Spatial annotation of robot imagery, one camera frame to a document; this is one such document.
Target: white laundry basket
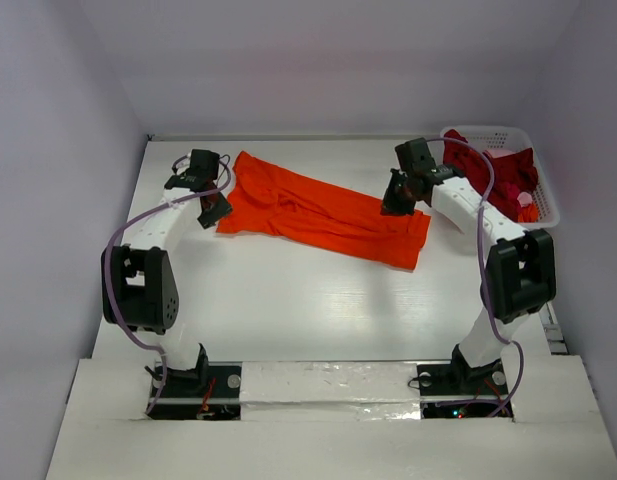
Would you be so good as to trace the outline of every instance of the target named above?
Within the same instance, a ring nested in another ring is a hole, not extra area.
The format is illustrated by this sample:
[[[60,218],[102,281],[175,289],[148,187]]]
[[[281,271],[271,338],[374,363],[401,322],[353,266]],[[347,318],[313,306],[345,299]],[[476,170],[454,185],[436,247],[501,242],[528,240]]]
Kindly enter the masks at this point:
[[[555,199],[546,182],[546,175],[541,167],[537,151],[526,132],[514,127],[458,125],[444,128],[441,131],[441,136],[443,137],[449,130],[457,130],[462,137],[468,140],[468,143],[479,151],[484,151],[487,148],[505,148],[513,152],[520,152],[526,148],[532,148],[533,160],[539,173],[539,183],[532,193],[532,199],[539,209],[539,220],[535,223],[522,223],[521,225],[529,230],[534,230],[554,227],[559,223],[559,211]]]

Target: white wall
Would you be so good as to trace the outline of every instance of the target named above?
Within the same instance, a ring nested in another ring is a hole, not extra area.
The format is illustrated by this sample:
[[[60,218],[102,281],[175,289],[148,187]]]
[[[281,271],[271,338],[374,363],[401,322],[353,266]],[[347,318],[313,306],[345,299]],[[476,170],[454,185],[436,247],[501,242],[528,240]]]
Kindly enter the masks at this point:
[[[150,133],[507,123],[578,0],[81,0]]]
[[[582,2],[521,120],[560,204],[556,311],[617,451],[617,0]]]
[[[0,480],[45,478],[144,146],[79,4],[0,0]]]

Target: white table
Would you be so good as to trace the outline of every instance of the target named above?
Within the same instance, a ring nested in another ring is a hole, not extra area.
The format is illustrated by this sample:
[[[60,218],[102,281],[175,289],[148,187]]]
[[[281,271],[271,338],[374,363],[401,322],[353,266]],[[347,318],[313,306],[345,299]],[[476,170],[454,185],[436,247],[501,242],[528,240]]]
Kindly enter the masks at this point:
[[[158,202],[172,161],[192,148],[233,159],[246,150],[380,197],[397,163],[398,143],[150,142],[130,216]],[[178,321],[188,322],[211,361],[448,358],[481,308],[475,239],[419,207],[433,218],[413,273],[282,238],[227,238],[191,228],[171,256]],[[80,364],[48,478],[617,479],[612,446],[578,357],[550,356],[537,316],[515,338],[527,356],[513,401],[517,423],[323,420],[327,415],[170,422],[141,413],[150,384],[142,366],[154,355],[103,322],[93,359]],[[516,362],[515,351],[506,351],[509,381]],[[395,364],[394,372],[403,368]],[[399,390],[398,396],[406,394]]]

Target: purple hose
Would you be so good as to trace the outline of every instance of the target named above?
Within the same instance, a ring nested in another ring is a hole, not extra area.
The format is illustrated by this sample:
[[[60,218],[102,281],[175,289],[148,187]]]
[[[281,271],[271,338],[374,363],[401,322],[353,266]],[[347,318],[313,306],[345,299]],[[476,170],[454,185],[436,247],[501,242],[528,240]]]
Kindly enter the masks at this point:
[[[127,223],[119,227],[115,231],[115,233],[112,234],[112,237],[110,237],[110,240],[108,241],[108,245],[106,246],[106,251],[104,254],[104,283],[106,285],[106,293],[108,294],[108,299],[110,301],[110,307],[112,308],[115,319],[117,320],[117,325],[121,327],[121,329],[124,331],[126,336],[139,348],[142,348],[143,350],[157,352],[159,356],[161,357],[162,371],[163,371],[161,375],[161,382],[159,382],[159,387],[157,388],[157,392],[155,393],[155,396],[152,402],[150,402],[150,405],[148,405],[148,408],[146,409],[146,415],[152,411],[152,409],[157,403],[157,400],[159,400],[159,397],[161,396],[161,392],[164,389],[164,385],[166,385],[166,377],[168,375],[168,364],[166,360],[166,352],[162,348],[161,345],[148,345],[142,342],[141,340],[139,340],[139,338],[137,338],[137,336],[132,332],[132,330],[130,330],[130,328],[128,327],[128,324],[126,324],[126,321],[124,320],[123,315],[121,314],[121,310],[119,309],[119,305],[117,304],[117,299],[115,298],[115,292],[112,289],[112,272],[111,272],[111,266],[110,266],[112,249],[115,246],[115,243],[117,242],[117,240],[122,236],[125,230],[127,230],[129,227],[131,227],[135,223],[143,220],[144,218],[150,217],[151,215],[154,215],[157,212],[161,212],[162,210],[166,210],[167,208],[170,208],[173,204],[184,203],[184,202],[187,202],[188,200],[193,200],[195,198],[206,197],[208,195],[214,195],[215,193],[221,192],[224,188],[230,185],[232,175],[230,173],[230,170],[228,169],[228,165],[222,162],[221,160],[219,160],[219,163],[221,163],[221,165],[224,167],[224,171],[227,172],[228,174],[228,178],[226,178],[226,181],[220,187],[214,190],[208,190],[205,192],[198,192],[198,193],[186,195],[184,197],[177,198],[171,201],[170,203],[162,203],[161,205],[151,208],[150,210],[147,210],[144,213],[140,213],[139,215],[132,218],[131,220],[128,220]]]
[[[492,168],[492,163],[490,163],[490,160],[488,159],[486,155],[484,155],[479,150],[477,150],[476,148],[474,148],[473,146],[469,145],[466,142],[457,140],[455,138],[445,138],[445,137],[436,137],[436,138],[426,139],[426,143],[430,143],[430,142],[456,143],[457,145],[462,145],[468,148],[469,150],[472,150],[477,155],[479,155],[479,157],[484,161],[484,163],[486,164],[486,167],[488,168],[488,173],[490,174],[490,180],[488,181],[488,186],[486,187],[486,190],[484,191],[484,194],[481,197],[481,201],[479,202],[479,210],[477,212],[477,263],[479,264],[479,275],[481,276],[482,292],[484,294],[484,305],[486,307],[486,311],[488,312],[488,319],[490,320],[490,328],[492,329],[492,333],[495,336],[495,338],[499,340],[501,343],[503,343],[504,345],[513,344],[515,347],[517,347],[517,350],[519,351],[519,374],[517,376],[517,381],[515,382],[515,385],[512,387],[512,390],[510,391],[506,399],[503,400],[501,404],[495,400],[476,400],[479,403],[493,403],[494,402],[497,405],[499,405],[497,409],[495,409],[492,413],[488,415],[489,417],[495,417],[499,412],[501,412],[503,409],[506,408],[506,405],[510,403],[510,400],[512,399],[513,395],[517,392],[517,389],[519,388],[519,384],[521,383],[521,377],[524,373],[524,363],[525,363],[524,362],[524,351],[521,348],[521,345],[519,344],[519,342],[516,342],[514,340],[511,341],[511,340],[508,340],[502,337],[501,334],[499,333],[499,330],[497,330],[497,324],[495,323],[495,316],[492,313],[492,302],[490,300],[490,292],[488,291],[487,282],[486,282],[486,267],[484,266],[484,238],[483,238],[484,237],[484,203],[488,201],[490,192],[492,192],[492,188],[495,185],[495,170]],[[440,402],[438,405],[458,405],[458,403]]]

